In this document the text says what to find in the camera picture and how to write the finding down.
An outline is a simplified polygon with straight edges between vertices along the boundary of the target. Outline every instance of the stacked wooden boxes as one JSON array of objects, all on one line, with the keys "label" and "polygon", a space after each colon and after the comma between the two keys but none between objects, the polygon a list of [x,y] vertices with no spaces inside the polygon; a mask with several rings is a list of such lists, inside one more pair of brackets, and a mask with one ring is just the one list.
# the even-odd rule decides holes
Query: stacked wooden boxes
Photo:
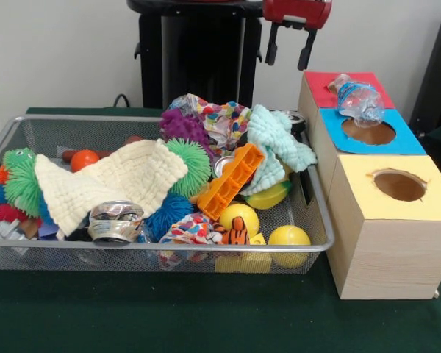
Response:
[{"label": "stacked wooden boxes", "polygon": [[327,252],[342,299],[430,299],[441,282],[441,173],[372,73],[384,123],[360,129],[327,88],[339,73],[304,74],[299,111],[318,156],[336,241]]}]

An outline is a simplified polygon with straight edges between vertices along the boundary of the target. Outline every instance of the yellow-green ball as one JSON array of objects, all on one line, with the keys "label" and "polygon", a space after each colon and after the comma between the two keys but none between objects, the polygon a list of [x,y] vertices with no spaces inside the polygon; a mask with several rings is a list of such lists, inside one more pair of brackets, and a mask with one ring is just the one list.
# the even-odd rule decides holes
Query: yellow-green ball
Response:
[{"label": "yellow-green ball", "polygon": [[247,226],[248,236],[250,238],[258,234],[259,219],[254,209],[246,204],[231,204],[229,205],[219,217],[219,223],[222,224],[227,230],[232,229],[232,219],[235,217],[242,217],[245,225]]},{"label": "yellow-green ball", "polygon": [[[301,228],[296,226],[282,226],[271,233],[268,245],[311,245],[310,238]],[[272,252],[271,257],[278,266],[297,268],[302,266],[308,257],[307,252]]]}]

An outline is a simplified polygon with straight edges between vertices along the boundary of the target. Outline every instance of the green table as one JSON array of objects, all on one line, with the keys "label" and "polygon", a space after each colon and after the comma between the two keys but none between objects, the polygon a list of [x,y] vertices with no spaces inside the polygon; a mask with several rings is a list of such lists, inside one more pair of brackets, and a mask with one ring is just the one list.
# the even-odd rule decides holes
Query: green table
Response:
[{"label": "green table", "polygon": [[324,254],[305,276],[0,271],[0,352],[202,351],[441,353],[441,297],[340,301]]}]

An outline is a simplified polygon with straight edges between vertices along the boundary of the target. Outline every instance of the metal basket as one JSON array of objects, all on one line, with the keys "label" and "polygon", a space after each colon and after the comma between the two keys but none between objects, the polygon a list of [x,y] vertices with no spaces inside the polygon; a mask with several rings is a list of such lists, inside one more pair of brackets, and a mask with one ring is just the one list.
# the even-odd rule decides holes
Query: metal basket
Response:
[{"label": "metal basket", "polygon": [[[62,147],[116,150],[131,135],[159,138],[159,118],[26,115],[0,133],[0,161],[10,149],[29,147],[57,158]],[[175,255],[170,271],[305,274],[334,242],[329,213],[314,166],[292,174],[289,196],[273,209],[258,211],[266,241],[272,231],[294,224],[306,231],[311,246],[199,246],[169,244],[94,244],[85,242],[0,240],[0,269],[64,271],[164,271],[159,256]],[[198,262],[186,260],[196,252]],[[301,257],[295,268],[280,267],[274,257]]]}]

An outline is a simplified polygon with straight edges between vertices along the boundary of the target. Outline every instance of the cream washcloth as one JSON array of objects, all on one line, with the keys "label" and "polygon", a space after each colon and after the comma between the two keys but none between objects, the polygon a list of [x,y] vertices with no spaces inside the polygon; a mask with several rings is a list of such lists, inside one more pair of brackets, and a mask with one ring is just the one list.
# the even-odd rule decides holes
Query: cream washcloth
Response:
[{"label": "cream washcloth", "polygon": [[[53,164],[44,156],[36,160],[36,177],[51,217],[65,234],[70,234],[71,232],[68,231],[72,228],[71,231],[75,230],[93,207],[105,201],[130,200],[139,204],[144,210],[144,218],[148,218],[162,206],[173,184],[188,172],[183,159],[170,152],[162,140],[130,143],[75,174],[62,169],[65,173],[50,177],[48,170],[53,171],[54,166],[49,163]],[[95,197],[96,190],[91,195],[86,193],[83,187],[91,182],[103,195]],[[51,192],[49,191],[51,188],[59,190]],[[103,188],[112,191],[108,193],[103,191]],[[81,211],[78,215],[68,217],[67,212],[59,206],[61,200],[66,199],[70,200],[66,205],[69,209],[67,212],[73,212],[72,207],[78,210],[86,209],[78,222],[75,222],[75,218],[81,215]]]},{"label": "cream washcloth", "polygon": [[70,235],[95,206],[128,199],[123,192],[88,176],[66,171],[42,154],[36,156],[35,173],[49,214],[66,235]]}]

